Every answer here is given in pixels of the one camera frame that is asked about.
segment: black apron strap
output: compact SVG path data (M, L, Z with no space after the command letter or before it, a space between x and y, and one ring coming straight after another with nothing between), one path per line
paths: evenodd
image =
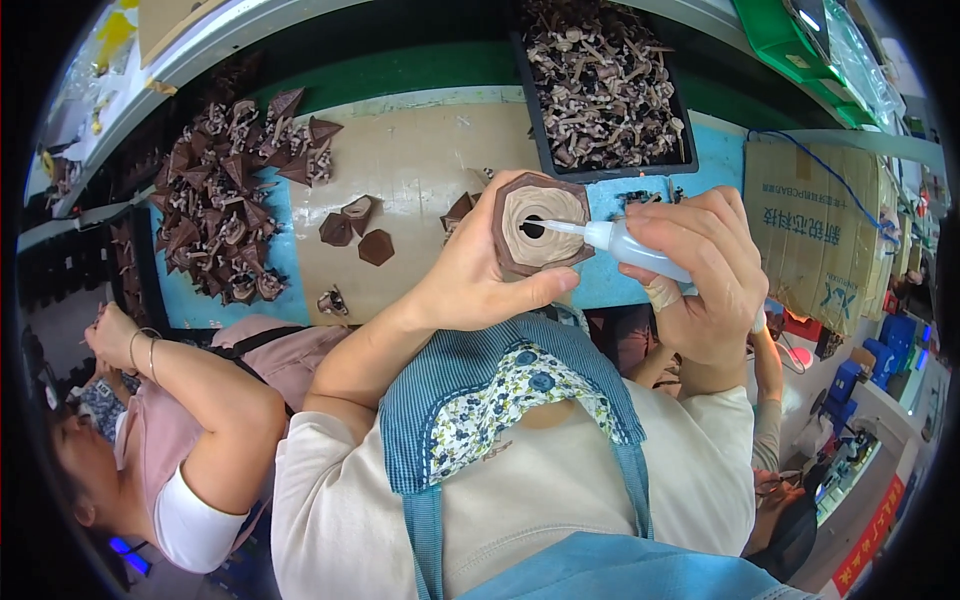
M260 348L261 346L270 344L271 342L278 340L284 336L297 333L298 331L303 331L306 328L307 327L303 325L290 325L288 327L277 327L276 329L267 329L266 331L261 331L260 333L257 333L256 335L252 335L249 338L240 340L239 342L233 345L233 348L221 348L217 346L217 347L212 347L209 350L214 354L216 354L217 356L222 356L227 360L233 361L234 363L236 363L237 367L253 375L261 383L267 384L267 382L263 380L263 377L260 376L260 373L254 371L253 367L251 367L246 362L244 362L242 358L243 355L253 349ZM295 414L294 409L290 408L290 405L287 404L286 401L283 402L283 406L286 408L287 418L293 417Z

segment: striped fabric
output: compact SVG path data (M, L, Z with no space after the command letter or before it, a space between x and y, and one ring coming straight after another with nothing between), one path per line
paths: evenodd
M429 484L433 424L448 402L488 387L500 360L521 342L537 344L610 401L620 441L611 448L636 510L636 528L642 537L653 538L647 468L640 448L646 434L616 368L580 326L527 313L481 331L438 331L384 395L380 403L384 462L391 489L403 496L421 600L443 598L441 484Z

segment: ear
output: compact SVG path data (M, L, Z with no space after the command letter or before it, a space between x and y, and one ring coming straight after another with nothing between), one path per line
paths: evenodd
M97 511L93 507L92 502L85 497L81 497L73 506L73 516L77 518L77 521L83 527L91 527L94 521L96 521Z

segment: blue apron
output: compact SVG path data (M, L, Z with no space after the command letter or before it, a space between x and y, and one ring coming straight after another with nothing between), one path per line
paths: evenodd
M440 490L534 406L576 399L607 434L638 537L577 532L464 594L493 598L813 598L736 557L653 540L646 439L583 313L546 307L481 331L439 331L380 403L387 478L403 499L420 600L443 600Z
M583 313L526 313L481 331L438 331L380 403L387 478L403 498L421 600L442 600L443 480L481 459L496 434L534 406L575 398L610 439L636 511L653 538L646 434L623 380L586 334Z

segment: black hole in base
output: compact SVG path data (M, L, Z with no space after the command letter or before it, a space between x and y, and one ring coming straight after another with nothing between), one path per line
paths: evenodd
M526 218L527 221L542 221L539 215L530 215ZM531 239L537 239L543 235L543 232L546 231L543 227L539 225L534 225L532 223L524 223L520 225L520 230L527 234L527 237Z

